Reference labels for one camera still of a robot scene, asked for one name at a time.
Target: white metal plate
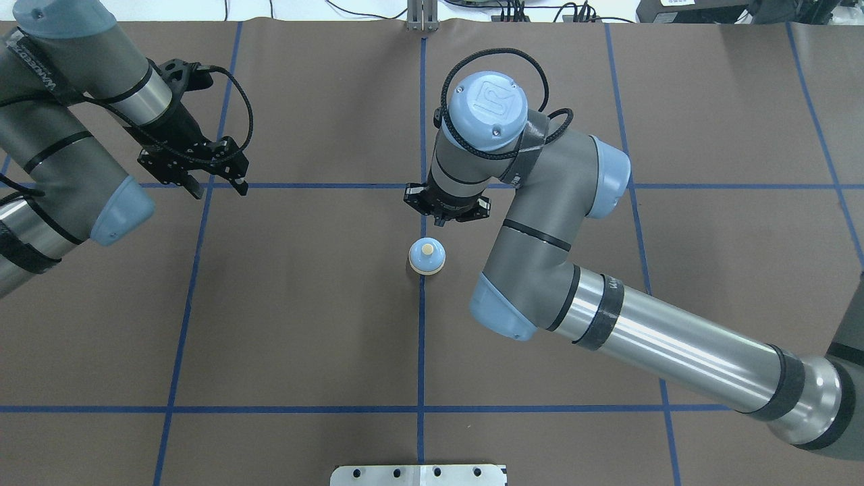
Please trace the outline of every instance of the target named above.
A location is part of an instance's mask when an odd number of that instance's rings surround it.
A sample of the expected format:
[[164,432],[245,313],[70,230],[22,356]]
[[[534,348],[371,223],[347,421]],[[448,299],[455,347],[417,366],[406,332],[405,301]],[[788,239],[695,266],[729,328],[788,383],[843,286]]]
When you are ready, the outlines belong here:
[[495,464],[341,466],[330,476],[330,486],[506,485],[507,466]]

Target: cable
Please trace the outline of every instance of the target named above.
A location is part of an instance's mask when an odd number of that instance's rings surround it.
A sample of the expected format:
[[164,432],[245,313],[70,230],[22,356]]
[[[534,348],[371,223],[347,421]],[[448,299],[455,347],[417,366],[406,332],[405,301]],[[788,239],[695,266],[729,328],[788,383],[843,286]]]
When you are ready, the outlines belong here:
[[4,206],[6,204],[9,204],[10,202],[15,201],[16,199],[21,199],[22,197],[23,197],[23,194],[21,192],[18,192],[18,191],[13,192],[12,194],[0,197],[0,207]]
[[[492,1],[494,1],[495,3],[498,4],[498,6],[501,8],[501,16],[504,16],[504,5],[501,2],[499,2],[498,0],[492,0]],[[444,0],[444,3],[449,3],[449,4],[453,5],[454,7],[462,7],[463,9],[494,9],[495,8],[495,7],[492,7],[489,5],[471,5],[468,3],[457,3],[454,0]]]
[[343,12],[345,12],[345,13],[347,13],[347,14],[351,14],[351,15],[353,15],[353,16],[375,17],[375,18],[380,18],[380,19],[384,19],[384,20],[394,20],[394,19],[398,19],[399,17],[401,17],[402,15],[404,15],[405,12],[408,11],[408,9],[406,8],[405,10],[402,10],[401,12],[399,12],[398,14],[395,14],[395,15],[392,16],[392,17],[385,17],[385,16],[380,16],[380,15],[378,15],[378,14],[364,14],[364,13],[360,13],[360,12],[352,12],[352,11],[350,11],[350,10],[343,9],[342,7],[340,7],[339,5],[337,5],[337,4],[333,3],[333,2],[331,2],[330,0],[324,0],[324,2],[325,2],[327,5],[330,5],[330,6],[331,6],[332,8],[334,8],[334,9],[341,10],[341,11],[343,11]]
[[593,22],[593,21],[595,21],[595,20],[620,20],[620,21],[622,21],[622,22],[635,23],[635,22],[632,21],[632,20],[625,19],[625,18],[622,18],[622,17],[591,17],[591,18],[589,18],[588,20],[586,20],[585,22]]
[[[249,97],[246,96],[246,91],[243,90],[243,87],[240,86],[240,83],[237,82],[237,80],[234,78],[234,76],[227,69],[225,69],[224,67],[219,67],[219,66],[209,66],[209,67],[206,67],[205,72],[207,72],[207,73],[220,73],[220,74],[224,74],[225,76],[227,76],[228,79],[231,81],[231,83],[237,88],[237,91],[240,93],[240,96],[243,98],[243,102],[246,104],[246,112],[249,115],[249,131],[246,133],[246,140],[232,154],[225,156],[225,157],[221,157],[219,159],[222,161],[231,160],[234,157],[240,155],[243,152],[243,150],[246,150],[246,147],[249,146],[249,143],[252,140],[252,127],[253,127],[252,104],[249,101]],[[139,132],[141,132],[145,137],[147,137],[157,147],[159,147],[162,150],[167,151],[169,154],[171,154],[175,157],[178,157],[178,158],[183,159],[183,160],[188,160],[189,162],[195,162],[195,163],[207,163],[207,164],[213,163],[213,160],[190,157],[190,156],[188,156],[182,152],[179,152],[178,150],[171,148],[170,146],[166,145],[164,142],[161,142],[161,141],[157,140],[155,137],[153,137],[152,135],[150,135],[148,132],[146,132],[146,130],[144,130],[144,128],[141,127],[141,125],[132,121],[129,117],[127,117],[125,114],[120,112],[117,108],[115,108],[111,105],[108,105],[107,103],[103,103],[102,101],[99,101],[98,99],[87,98],[87,97],[84,97],[84,101],[86,101],[87,103],[90,103],[90,104],[93,104],[96,106],[101,106],[102,108],[105,108],[106,110],[113,113],[114,115],[116,115],[121,120],[123,120],[127,125],[138,130]]]
[[31,189],[31,188],[24,187],[21,184],[19,184],[18,182],[15,182],[12,179],[9,179],[7,176],[5,176],[3,174],[0,174],[0,182],[6,184],[9,187],[9,189],[14,189],[15,191],[17,191],[20,194],[32,195],[33,197],[42,197],[45,195],[45,193],[40,191],[39,189]]
[[[514,54],[522,59],[528,61],[536,70],[537,74],[540,75],[540,80],[543,82],[543,103],[540,104],[540,108],[537,109],[539,112],[542,112],[543,109],[546,108],[546,103],[549,101],[549,81],[546,79],[546,73],[543,71],[543,68],[540,67],[540,63],[535,61],[535,59],[526,53],[514,49],[514,48],[492,48],[486,49],[474,54],[469,55],[462,61],[459,61],[458,64],[453,66],[453,69],[447,74],[447,78],[444,79],[444,85],[441,88],[441,118],[444,121],[444,124],[447,126],[448,130],[450,130],[450,135],[453,136],[453,139],[459,144],[460,147],[465,149],[468,153],[475,155],[477,157],[485,158],[487,160],[504,160],[507,158],[514,158],[519,154],[518,150],[511,150],[509,152],[503,154],[492,154],[489,152],[484,152],[482,150],[475,149],[471,144],[467,142],[467,140],[456,130],[456,127],[453,125],[453,120],[450,119],[450,112],[447,109],[447,95],[450,91],[450,84],[453,82],[453,78],[456,74],[465,67],[469,62],[479,59],[481,57],[487,55],[495,55],[495,54]],[[564,123],[555,130],[552,135],[546,137],[546,144],[551,144],[556,141],[563,133],[567,130],[567,127],[570,125],[570,122],[573,121],[573,111],[569,108],[562,108],[561,110],[557,110],[550,115],[550,118],[557,117],[559,115],[567,115],[567,119],[564,120]]]
[[558,9],[558,13],[555,14],[555,18],[552,19],[552,23],[558,22],[558,16],[561,15],[561,12],[568,7],[573,7],[573,18],[576,19],[576,16],[579,14],[579,6],[573,2],[567,2]]

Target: light blue joint cap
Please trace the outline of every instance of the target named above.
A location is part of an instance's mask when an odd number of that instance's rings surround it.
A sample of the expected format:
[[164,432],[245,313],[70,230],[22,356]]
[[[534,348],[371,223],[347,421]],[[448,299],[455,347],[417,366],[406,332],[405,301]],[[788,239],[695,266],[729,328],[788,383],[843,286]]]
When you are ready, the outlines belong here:
[[90,238],[102,246],[112,245],[149,219],[155,210],[153,200],[141,189],[135,177],[128,176],[102,208],[90,231]]
[[471,314],[486,328],[517,341],[528,341],[537,331],[537,326],[513,307],[483,273],[471,296]]
[[618,205],[630,182],[630,157],[621,150],[606,144],[594,135],[597,145],[597,192],[589,218],[605,218]]
[[99,0],[18,0],[12,15],[21,30],[44,39],[87,37],[117,25]]
[[[488,152],[504,147],[522,133],[528,121],[528,98],[509,76],[480,71],[456,85],[448,110],[465,141]],[[446,123],[442,122],[442,129],[447,140],[460,147]]]

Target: black tape band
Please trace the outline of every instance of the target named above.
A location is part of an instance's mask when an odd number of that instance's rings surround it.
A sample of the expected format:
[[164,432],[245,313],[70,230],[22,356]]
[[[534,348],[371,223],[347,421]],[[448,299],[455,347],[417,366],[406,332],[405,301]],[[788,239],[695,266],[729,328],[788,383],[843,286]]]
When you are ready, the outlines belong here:
[[148,63],[147,64],[147,73],[144,75],[143,78],[141,78],[141,80],[139,80],[137,83],[135,83],[135,85],[133,87],[127,89],[126,91],[120,93],[117,96],[111,96],[110,98],[100,99],[99,101],[106,103],[108,105],[110,105],[111,103],[117,103],[118,101],[123,101],[124,99],[127,99],[130,96],[134,95],[135,93],[138,93],[139,91],[141,91],[141,88],[143,88],[144,85],[146,85],[148,83],[148,81],[150,81],[150,76],[152,76],[152,75],[153,75],[153,66]]
[[75,238],[67,230],[63,229],[63,227],[60,226],[60,224],[58,224],[57,221],[54,221],[54,218],[49,216],[48,213],[46,213],[44,209],[39,207],[39,204],[36,204],[36,201],[34,201],[34,199],[32,197],[25,195],[24,201],[27,202],[28,206],[30,206],[30,209],[33,209],[34,213],[38,214],[39,217],[42,218],[43,221],[45,221],[45,224],[49,225],[51,227],[51,229],[53,229],[58,235],[65,238],[66,241],[68,241],[70,243],[74,243],[75,245],[80,245],[81,243],[84,243],[83,240],[79,240],[79,239]]
[[19,240],[6,223],[0,221],[0,256],[30,273],[45,273],[52,266],[60,263],[58,259],[49,258],[29,243]]
[[45,89],[64,106],[71,106],[84,101],[84,95],[72,86],[72,83],[60,72],[51,59],[37,46],[20,28],[13,30],[6,37],[6,48],[35,74],[45,86]]
[[573,303],[573,296],[576,295],[576,289],[579,288],[579,278],[581,276],[581,269],[578,265],[573,265],[573,280],[570,280],[570,290],[567,291],[567,298],[564,299],[564,305],[561,307],[561,310],[558,312],[558,316],[555,318],[555,321],[552,322],[546,330],[553,331],[558,329],[558,326],[561,325],[561,322],[564,320],[564,317],[567,316],[567,313],[570,311],[570,305]]
[[33,172],[33,169],[35,169],[36,166],[39,165],[40,163],[44,162],[45,159],[51,157],[52,155],[59,152],[60,150],[65,149],[69,145],[74,144],[75,142],[78,142],[79,140],[83,140],[84,138],[89,138],[92,136],[93,136],[92,133],[90,133],[87,130],[84,130],[84,131],[79,131],[78,133],[73,133],[72,135],[70,135],[66,138],[63,138],[61,140],[58,140],[57,142],[54,142],[53,144],[50,144],[45,150],[34,155],[33,158],[31,158],[30,160],[27,161],[27,163],[24,164],[24,172],[27,172],[28,174],[30,172]]
[[742,412],[762,422],[770,422],[779,419],[791,412],[804,392],[804,364],[794,354],[785,349],[768,344],[777,352],[780,359],[780,379],[777,390],[759,410],[753,412]]
[[441,169],[441,172],[443,175],[447,176],[451,181],[458,182],[459,184],[462,184],[463,186],[476,186],[478,184],[482,184],[483,182],[486,182],[486,179],[484,179],[482,181],[477,181],[477,182],[468,182],[468,181],[463,181],[457,177],[453,177],[453,175],[450,174],[449,172],[447,172],[444,169],[444,166],[441,165],[441,160],[438,158],[437,154],[435,154],[435,163],[438,164],[438,169]]
[[828,346],[828,355],[855,363],[858,366],[864,366],[864,351],[839,342],[832,342]]
[[501,226],[509,227],[510,229],[515,229],[516,231],[518,231],[520,233],[525,233],[528,236],[533,236],[534,238],[537,238],[538,240],[549,243],[552,246],[557,246],[565,252],[569,253],[569,251],[570,251],[571,245],[567,241],[559,240],[558,238],[552,236],[551,234],[546,234],[542,231],[538,231],[538,230],[534,229],[533,227],[528,227],[522,223],[517,223],[514,220],[504,220],[504,223]]
[[834,422],[831,426],[818,438],[811,440],[805,444],[796,444],[798,449],[805,451],[818,451],[833,444],[840,438],[852,421],[852,414],[855,411],[855,384],[852,382],[852,377],[842,364],[834,360],[828,360],[837,370],[837,377],[840,378],[840,408],[834,417]]
[[540,152],[546,145],[546,131],[549,129],[549,117],[540,113],[528,111],[528,121],[519,136],[518,154],[499,177],[504,184],[510,184],[516,189],[522,187],[528,180],[528,175],[534,170],[534,164],[540,157]]
[[600,298],[594,319],[591,319],[588,329],[579,341],[574,341],[575,344],[592,351],[600,349],[612,334],[624,303],[624,284],[620,280],[604,275],[603,284],[603,297]]

